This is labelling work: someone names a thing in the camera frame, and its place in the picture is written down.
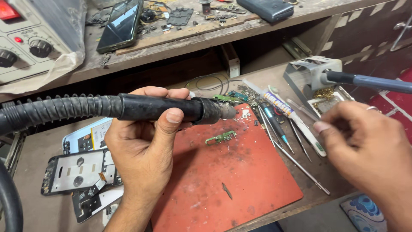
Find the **phone battery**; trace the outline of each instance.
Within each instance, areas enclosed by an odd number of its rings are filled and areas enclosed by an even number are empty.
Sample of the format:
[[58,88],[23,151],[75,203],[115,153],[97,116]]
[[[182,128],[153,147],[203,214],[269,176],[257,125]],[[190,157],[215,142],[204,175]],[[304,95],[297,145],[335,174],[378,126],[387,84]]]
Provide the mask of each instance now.
[[91,140],[93,141],[93,149],[101,149],[106,146],[104,136],[112,124],[112,120],[104,122],[100,125],[91,128]]

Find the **green circuit board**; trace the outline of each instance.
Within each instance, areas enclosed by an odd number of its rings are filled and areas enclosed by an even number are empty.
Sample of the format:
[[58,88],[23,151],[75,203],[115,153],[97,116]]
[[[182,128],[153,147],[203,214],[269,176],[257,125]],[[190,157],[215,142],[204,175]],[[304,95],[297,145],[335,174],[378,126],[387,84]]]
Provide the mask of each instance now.
[[[210,138],[210,139],[206,139],[205,143],[206,143],[206,145],[210,146],[210,145],[219,143],[219,142],[221,142],[221,141],[231,140],[231,139],[232,139],[232,136],[233,136],[233,137],[236,137],[236,131],[231,130],[231,131],[228,131],[228,132],[223,133],[223,134],[221,134],[221,135],[212,137],[212,138]],[[211,141],[211,140],[215,140],[215,143],[209,144],[208,142]]]

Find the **orange work mat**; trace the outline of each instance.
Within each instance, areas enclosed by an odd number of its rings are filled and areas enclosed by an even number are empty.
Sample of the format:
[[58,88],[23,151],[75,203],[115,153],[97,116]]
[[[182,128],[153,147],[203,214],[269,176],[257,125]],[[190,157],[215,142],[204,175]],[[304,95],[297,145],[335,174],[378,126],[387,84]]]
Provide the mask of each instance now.
[[[235,107],[237,121],[219,120],[177,133],[172,176],[152,216],[154,232],[222,232],[303,197],[246,106]],[[242,108],[249,109],[248,119],[242,118]],[[231,130],[237,133],[231,140],[205,144]]]

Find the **smartphone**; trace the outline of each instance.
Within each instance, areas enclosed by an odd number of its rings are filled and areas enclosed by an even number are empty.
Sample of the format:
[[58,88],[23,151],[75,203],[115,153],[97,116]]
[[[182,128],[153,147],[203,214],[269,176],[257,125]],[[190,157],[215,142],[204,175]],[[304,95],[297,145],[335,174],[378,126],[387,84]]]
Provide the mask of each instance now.
[[136,40],[136,28],[143,10],[143,0],[126,0],[113,6],[97,45],[100,54],[128,47]]

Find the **ring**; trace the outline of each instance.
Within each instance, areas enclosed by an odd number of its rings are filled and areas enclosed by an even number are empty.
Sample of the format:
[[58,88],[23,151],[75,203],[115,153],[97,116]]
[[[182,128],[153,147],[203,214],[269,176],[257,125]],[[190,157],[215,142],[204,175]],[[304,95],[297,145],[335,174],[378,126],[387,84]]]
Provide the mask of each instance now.
[[374,109],[374,110],[376,110],[377,112],[379,112],[379,113],[382,113],[382,111],[380,111],[379,109],[378,109],[378,107],[368,107],[368,108],[366,108],[366,110],[370,110],[370,109]]

